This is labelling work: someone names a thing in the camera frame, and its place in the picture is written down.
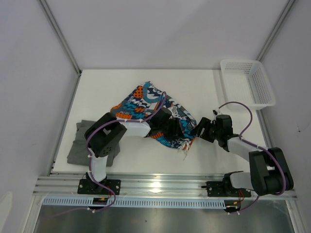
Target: colorful cloth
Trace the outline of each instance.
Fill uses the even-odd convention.
[[[157,110],[161,104],[162,91],[153,86],[151,82],[139,85],[120,104],[113,107],[110,112],[116,117],[123,119],[144,119]],[[161,144],[175,149],[189,149],[195,136],[191,135],[191,130],[196,126],[195,119],[191,114],[172,97],[167,96],[164,106],[172,112],[173,117],[178,118],[181,123],[184,138],[168,140],[163,133],[158,133],[152,138]]]

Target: gray cloth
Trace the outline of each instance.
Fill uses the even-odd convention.
[[[95,123],[91,120],[82,120],[77,123],[76,138],[67,156],[67,163],[88,166],[88,152],[86,150],[85,132]],[[114,158],[120,152],[119,145],[108,155],[107,166],[112,166]]]

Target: cable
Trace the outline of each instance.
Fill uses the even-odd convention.
[[[104,125],[101,125],[100,127],[98,127],[96,130],[94,130],[94,132],[91,133],[91,135],[90,135],[90,136],[87,138],[87,140],[86,140],[86,150],[88,151],[89,155],[92,156],[92,152],[91,152],[90,149],[88,148],[88,144],[89,144],[90,140],[92,139],[92,137],[93,137],[98,131],[100,131],[100,130],[102,130],[103,128],[105,128],[106,126],[108,126],[108,125],[110,125],[110,124],[113,124],[113,123],[116,123],[116,122],[143,123],[143,122],[145,122],[145,121],[147,121],[147,120],[150,120],[150,119],[151,119],[155,114],[157,114],[158,111],[164,106],[164,103],[165,103],[166,98],[167,98],[167,94],[166,94],[165,91],[162,92],[162,94],[161,94],[161,96],[160,96],[160,99],[162,99],[162,97],[164,97],[164,98],[163,98],[163,100],[162,100],[160,106],[158,107],[158,109],[157,109],[154,113],[152,113],[150,116],[148,116],[146,119],[144,119],[143,121],[140,121],[140,120],[124,120],[124,119],[117,119],[117,120],[109,121],[109,122],[105,123]],[[92,172],[91,162],[92,162],[92,157],[90,157],[89,160],[88,160],[88,169],[91,171],[91,172],[89,173],[91,179],[94,181],[95,184],[97,184],[98,186],[100,186],[100,187],[106,189],[106,190],[109,192],[109,194],[112,194],[112,195],[113,195],[113,201],[112,201],[109,205],[107,205],[107,206],[105,206],[105,207],[103,207],[103,208],[101,208],[101,209],[98,209],[98,210],[92,210],[92,209],[90,209],[89,207],[87,208],[87,210],[92,210],[92,212],[95,213],[95,212],[100,212],[100,211],[102,211],[102,210],[105,210],[105,209],[110,208],[110,207],[115,203],[117,197],[116,197],[115,192],[114,192],[112,189],[110,189],[109,187],[107,187],[107,186],[105,186],[105,185],[102,185],[101,183],[99,183],[99,182],[97,182],[97,181],[95,180],[95,178],[94,178],[94,176],[93,176],[93,172]],[[84,208],[84,207],[79,207],[79,208],[71,209],[71,210],[68,210],[68,211],[65,211],[65,212],[62,212],[62,213],[53,215],[52,217],[64,215],[64,214],[67,214],[67,213],[69,213],[69,212],[76,211],[76,210],[85,210],[85,208]]]
[[[277,160],[275,159],[275,157],[274,157],[267,149],[265,149],[265,148],[263,148],[263,147],[261,147],[261,146],[258,146],[258,145],[256,145],[256,144],[254,144],[254,143],[252,143],[252,142],[250,142],[250,141],[247,141],[247,140],[245,140],[245,139],[242,138],[242,134],[249,128],[249,126],[250,126],[250,125],[252,124],[252,122],[253,122],[253,114],[252,114],[252,111],[251,111],[250,108],[247,107],[245,104],[240,103],[240,102],[237,102],[237,101],[230,101],[230,102],[224,103],[224,104],[222,104],[221,106],[219,106],[219,109],[221,109],[222,107],[226,106],[227,104],[231,104],[231,103],[235,103],[235,104],[242,105],[244,108],[246,108],[246,109],[248,110],[248,112],[249,112],[249,114],[250,114],[250,120],[249,120],[249,123],[247,124],[247,126],[246,126],[246,127],[241,131],[241,133],[239,134],[239,139],[240,139],[242,142],[245,142],[246,144],[248,144],[248,145],[250,145],[250,146],[253,146],[253,147],[255,147],[255,148],[258,148],[258,149],[264,151],[265,153],[267,153],[267,154],[270,156],[270,158],[272,159],[272,161],[275,163],[276,167],[278,168],[278,170],[279,170],[279,172],[280,172],[280,174],[281,174],[281,177],[282,177],[282,182],[283,182],[283,187],[282,187],[281,191],[280,191],[279,193],[275,194],[275,195],[277,195],[277,196],[282,195],[282,194],[285,192],[285,190],[286,190],[286,179],[285,179],[285,175],[284,175],[284,172],[283,172],[283,170],[282,170],[280,164],[277,162]],[[256,201],[258,201],[259,197],[260,197],[260,196],[258,195],[257,198],[253,201],[253,203],[251,203],[249,206],[247,206],[247,207],[245,207],[245,208],[239,210],[239,212],[244,211],[244,210],[248,209],[249,207],[251,207]]]

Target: gray wall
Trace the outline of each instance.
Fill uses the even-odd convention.
[[[76,76],[36,0],[0,3],[0,198],[17,233],[47,171]]]
[[[48,0],[81,69],[256,59],[287,0]]]
[[[299,0],[264,66],[276,105],[264,110],[275,145],[285,152],[304,216],[311,222],[311,1]]]

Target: white basket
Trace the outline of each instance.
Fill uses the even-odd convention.
[[[273,106],[276,99],[267,74],[259,61],[227,59],[220,62],[225,101],[238,101],[251,109]],[[230,109],[240,109],[229,104]]]

